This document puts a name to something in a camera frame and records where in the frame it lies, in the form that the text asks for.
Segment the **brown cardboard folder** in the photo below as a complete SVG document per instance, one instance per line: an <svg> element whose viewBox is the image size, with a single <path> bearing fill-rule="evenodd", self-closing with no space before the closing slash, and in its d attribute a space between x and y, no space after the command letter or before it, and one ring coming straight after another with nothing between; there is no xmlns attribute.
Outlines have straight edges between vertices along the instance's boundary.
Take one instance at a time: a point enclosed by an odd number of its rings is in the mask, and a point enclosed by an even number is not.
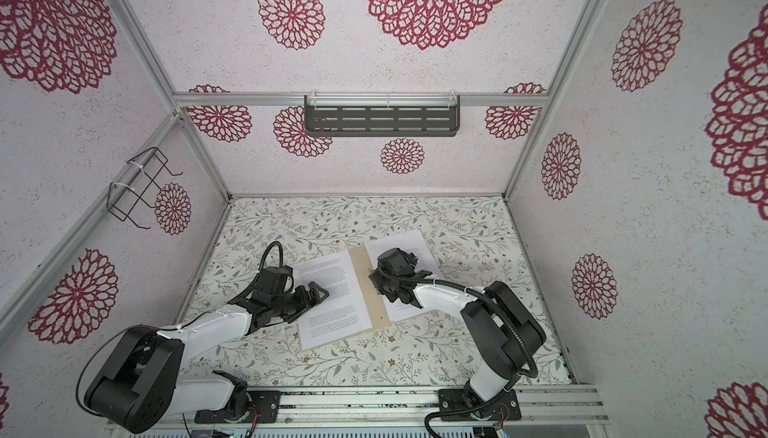
<svg viewBox="0 0 768 438"><path fill-rule="evenodd" d="M387 311L382 300L384 296L380 295L376 291L373 283L369 279L369 275L373 271L373 268L371 267L371 262L366 252L365 245L361 245L359 247L345 251L350 253L351 260L353 262L353 266L357 274L357 278L359 280L359 284L371 319L372 328L368 331L378 330L390 326L393 324L393 322L387 315Z"/></svg>

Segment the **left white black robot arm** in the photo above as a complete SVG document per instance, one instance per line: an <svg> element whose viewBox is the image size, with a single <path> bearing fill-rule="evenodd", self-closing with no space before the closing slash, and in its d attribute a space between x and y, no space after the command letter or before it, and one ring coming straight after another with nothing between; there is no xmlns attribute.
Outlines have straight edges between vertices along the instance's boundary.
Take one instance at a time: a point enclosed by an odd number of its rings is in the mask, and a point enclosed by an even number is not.
<svg viewBox="0 0 768 438"><path fill-rule="evenodd" d="M135 325L114 337L114 348L86 389L75 389L82 411L139 434L167 416L209 413L225 422L254 420L257 408L245 380L224 371L184 377L192 359L223 343L274 325L291 324L326 301L329 292L314 281L296 284L285 262L267 263L224 306L187 323Z"/></svg>

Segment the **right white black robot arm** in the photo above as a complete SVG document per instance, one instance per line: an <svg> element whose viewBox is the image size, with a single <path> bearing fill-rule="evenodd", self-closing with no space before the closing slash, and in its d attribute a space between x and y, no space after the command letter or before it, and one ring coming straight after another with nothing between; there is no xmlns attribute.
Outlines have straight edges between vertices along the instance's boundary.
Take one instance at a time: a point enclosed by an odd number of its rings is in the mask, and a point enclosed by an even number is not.
<svg viewBox="0 0 768 438"><path fill-rule="evenodd" d="M498 428L520 420L513 387L522 377L539 376L534 355L546 342L543 327L506 284L466 287L437 279L430 271L418 270L417 264L415 254L390 249L377 258L369 278L391 303L462 319L482 359L462 390L438 392L439 410L424 418L427 433L439 435L432 426L435 420L497 420Z"/></svg>

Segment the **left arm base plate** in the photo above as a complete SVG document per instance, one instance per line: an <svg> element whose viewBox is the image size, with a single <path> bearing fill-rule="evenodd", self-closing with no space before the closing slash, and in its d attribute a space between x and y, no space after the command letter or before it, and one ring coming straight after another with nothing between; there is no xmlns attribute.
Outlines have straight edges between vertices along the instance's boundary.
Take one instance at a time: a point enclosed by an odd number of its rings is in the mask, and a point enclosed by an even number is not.
<svg viewBox="0 0 768 438"><path fill-rule="evenodd" d="M274 423L282 393L280 391L236 391L219 410L202 410L195 414L196 424Z"/></svg>

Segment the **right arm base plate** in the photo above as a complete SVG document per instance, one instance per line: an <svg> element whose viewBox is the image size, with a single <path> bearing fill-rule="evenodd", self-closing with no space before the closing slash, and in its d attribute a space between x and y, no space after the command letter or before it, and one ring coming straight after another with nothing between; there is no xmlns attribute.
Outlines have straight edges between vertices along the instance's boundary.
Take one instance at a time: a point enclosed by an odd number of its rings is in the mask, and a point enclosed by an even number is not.
<svg viewBox="0 0 768 438"><path fill-rule="evenodd" d="M443 388L438 391L440 419L443 421L519 421L522 417L517 395L512 388L502 389L487 400L470 394L469 388Z"/></svg>

